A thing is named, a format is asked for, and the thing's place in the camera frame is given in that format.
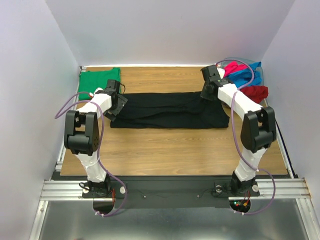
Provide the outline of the black t shirt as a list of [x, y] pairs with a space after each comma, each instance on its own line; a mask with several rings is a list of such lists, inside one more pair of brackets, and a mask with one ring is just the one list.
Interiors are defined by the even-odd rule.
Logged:
[[225, 129], [229, 116], [219, 100], [198, 92], [126, 93], [127, 103], [111, 128]]

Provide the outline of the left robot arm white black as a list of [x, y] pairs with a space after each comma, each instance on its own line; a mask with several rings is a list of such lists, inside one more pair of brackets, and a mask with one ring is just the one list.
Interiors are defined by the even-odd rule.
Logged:
[[91, 100], [77, 110], [67, 110], [64, 125], [64, 146], [81, 162], [87, 182], [80, 183], [84, 198], [114, 197], [110, 174], [102, 167], [100, 147], [105, 120], [114, 121], [127, 103], [120, 93], [124, 85], [109, 79], [105, 88], [97, 88]]

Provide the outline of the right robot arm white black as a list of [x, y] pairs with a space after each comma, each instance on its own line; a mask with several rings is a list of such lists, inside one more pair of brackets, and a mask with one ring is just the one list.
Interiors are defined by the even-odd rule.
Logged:
[[259, 163], [277, 138], [275, 112], [272, 107], [263, 107], [255, 103], [234, 83], [222, 78], [216, 65], [203, 67], [201, 73], [204, 85], [200, 96], [205, 100], [224, 102], [231, 108], [231, 113], [236, 113], [242, 120], [240, 133], [242, 150], [237, 142], [235, 127], [232, 126], [240, 160], [231, 176], [230, 193], [239, 195], [248, 190], [257, 192], [254, 185]]

